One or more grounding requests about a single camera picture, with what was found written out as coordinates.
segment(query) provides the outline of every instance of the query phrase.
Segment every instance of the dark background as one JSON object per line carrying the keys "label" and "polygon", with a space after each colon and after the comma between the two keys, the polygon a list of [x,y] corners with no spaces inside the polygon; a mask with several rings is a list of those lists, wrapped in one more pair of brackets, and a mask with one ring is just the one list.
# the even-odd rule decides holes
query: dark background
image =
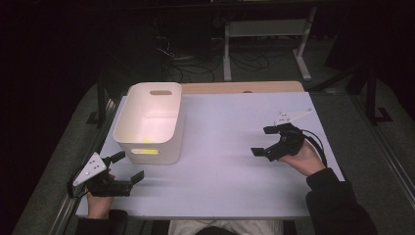
{"label": "dark background", "polygon": [[[339,32],[328,65],[344,70],[364,58],[415,117],[415,90],[408,85],[415,78],[413,4],[379,3],[320,8],[312,34],[333,37]],[[211,25],[216,14],[188,15],[194,21],[183,23],[171,12],[91,13],[73,1],[0,2],[1,234],[13,231],[73,111],[100,74],[113,98],[131,84],[165,80],[154,18],[163,19],[158,30],[177,46],[203,49],[216,30],[223,31]],[[235,12],[222,14],[223,19],[235,17]],[[172,28],[193,28],[189,33],[200,38],[193,45],[184,43],[192,35],[174,34]]]}

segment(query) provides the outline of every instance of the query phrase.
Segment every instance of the human hand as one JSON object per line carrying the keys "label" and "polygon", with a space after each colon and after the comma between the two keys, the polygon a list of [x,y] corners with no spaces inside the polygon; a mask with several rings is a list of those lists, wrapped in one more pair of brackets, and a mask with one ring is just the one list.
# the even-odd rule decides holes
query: human hand
{"label": "human hand", "polygon": [[86,194],[86,199],[88,201],[88,218],[108,218],[114,197],[94,197],[88,192]]}
{"label": "human hand", "polygon": [[296,155],[284,156],[279,161],[289,164],[305,176],[309,176],[326,167],[315,153],[314,148],[306,140],[304,140],[300,151]]}

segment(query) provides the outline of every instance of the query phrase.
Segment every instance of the white cloth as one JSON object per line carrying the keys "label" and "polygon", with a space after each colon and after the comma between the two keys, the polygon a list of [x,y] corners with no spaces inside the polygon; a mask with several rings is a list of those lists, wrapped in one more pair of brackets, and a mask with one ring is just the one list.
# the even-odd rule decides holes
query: white cloth
{"label": "white cloth", "polygon": [[239,235],[282,235],[279,220],[172,220],[168,235],[195,235],[210,226],[220,227]]}

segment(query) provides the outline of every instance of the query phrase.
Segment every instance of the black cable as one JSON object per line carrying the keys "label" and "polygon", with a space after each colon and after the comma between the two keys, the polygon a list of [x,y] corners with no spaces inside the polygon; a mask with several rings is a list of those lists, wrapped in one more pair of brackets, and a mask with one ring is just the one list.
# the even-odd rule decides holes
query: black cable
{"label": "black cable", "polygon": [[[169,67],[169,68],[170,68],[170,70],[168,70],[168,74],[170,75],[171,80],[174,81],[174,82],[176,82],[175,74],[174,74],[174,69],[176,69],[176,68],[174,68],[174,67]],[[182,79],[183,79],[183,71],[181,71],[179,69],[177,69],[177,70],[180,72],[180,79],[179,79],[178,83],[181,83],[182,82]]]}
{"label": "black cable", "polygon": [[[214,76],[214,71],[219,67],[221,60],[217,60],[217,62],[215,63],[214,67],[208,68],[205,66],[201,66],[202,64],[206,64],[208,63],[206,60],[201,61],[201,62],[196,62],[194,64],[180,64],[180,62],[178,63],[171,63],[170,66],[172,68],[177,69],[178,71],[180,71],[181,73],[183,72],[188,72],[190,74],[196,74],[196,75],[200,75],[200,74],[205,74],[205,73],[210,73],[212,80],[211,82],[215,81],[215,76]],[[186,70],[184,68],[198,68],[198,69],[202,69],[203,71],[192,71],[192,70]]]}
{"label": "black cable", "polygon": [[[259,64],[259,66],[258,66],[258,67],[256,67],[256,66],[250,65],[250,64],[248,64],[248,63],[245,63],[245,62],[243,62],[243,61],[241,61],[241,60],[239,60],[239,59],[237,59],[237,58],[235,58],[235,57],[233,57],[233,56],[231,56],[231,55],[229,55],[229,58],[232,60],[232,62],[233,62],[233,63],[234,63],[237,67],[239,67],[241,70],[244,70],[244,71],[261,71],[261,70],[263,70],[263,69],[265,69],[265,68],[269,67],[269,61],[268,61],[268,60],[266,60],[266,62],[267,62],[267,66],[263,67],[261,64]],[[244,66],[246,66],[246,67],[248,67],[248,68],[252,68],[252,69],[251,69],[251,70],[249,70],[249,69],[247,69],[247,68],[242,67],[241,65],[244,65]]]}
{"label": "black cable", "polygon": [[249,50],[249,52],[246,52],[246,54],[253,54],[254,56],[255,56],[255,58],[248,58],[247,59],[247,57],[246,56],[243,56],[243,53],[242,52],[239,52],[242,56],[243,56],[243,58],[246,60],[246,61],[248,61],[248,62],[252,62],[252,61],[257,61],[257,60],[259,60],[260,58],[264,58],[264,56],[263,56],[263,53],[261,52],[261,51],[259,51],[259,49],[257,49],[257,48],[255,48],[254,47],[254,44],[251,42],[251,50]]}
{"label": "black cable", "polygon": [[321,142],[320,138],[318,138],[318,136],[316,134],[314,134],[313,132],[308,131],[308,130],[301,130],[301,131],[304,131],[304,132],[307,132],[307,133],[312,134],[318,140],[318,142],[320,142],[321,150],[323,150],[323,152],[324,152],[323,143]]}
{"label": "black cable", "polygon": [[255,51],[257,51],[259,53],[259,55],[256,56],[258,59],[260,59],[260,58],[268,58],[266,56],[266,53],[267,52],[270,52],[273,49],[273,45],[271,45],[271,46],[269,46],[268,49],[265,49],[265,50],[262,51],[261,48],[255,47],[253,40],[251,40],[251,47],[252,47],[252,52],[251,53],[253,55],[255,55]]}
{"label": "black cable", "polygon": [[301,131],[312,134],[318,140],[319,144],[311,136],[306,136],[304,134],[302,135],[306,140],[308,140],[308,142],[312,146],[314,146],[314,148],[318,152],[318,155],[320,156],[321,162],[323,163],[324,166],[327,167],[327,158],[326,158],[326,154],[324,153],[323,143],[321,142],[320,138],[318,138],[318,136],[311,131],[308,131],[308,130],[301,130]]}
{"label": "black cable", "polygon": [[[243,58],[244,58],[244,60],[245,61],[247,61],[247,62],[254,62],[254,61],[259,61],[260,59],[265,59],[265,60],[268,60],[266,57],[264,57],[263,55],[256,55],[254,52],[246,52],[245,53],[245,55],[244,55],[244,53],[242,53],[242,52],[240,52],[239,53]],[[254,58],[250,58],[249,57],[249,54],[252,54],[252,55],[254,55]]]}

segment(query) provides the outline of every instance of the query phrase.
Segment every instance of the white plastic bin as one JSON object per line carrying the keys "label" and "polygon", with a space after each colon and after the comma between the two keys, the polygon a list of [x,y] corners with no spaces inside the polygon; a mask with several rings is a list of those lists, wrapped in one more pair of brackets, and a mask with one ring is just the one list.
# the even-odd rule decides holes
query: white plastic bin
{"label": "white plastic bin", "polygon": [[171,165],[179,159],[185,120],[181,90],[175,82],[139,83],[128,90],[114,140],[133,163]]}

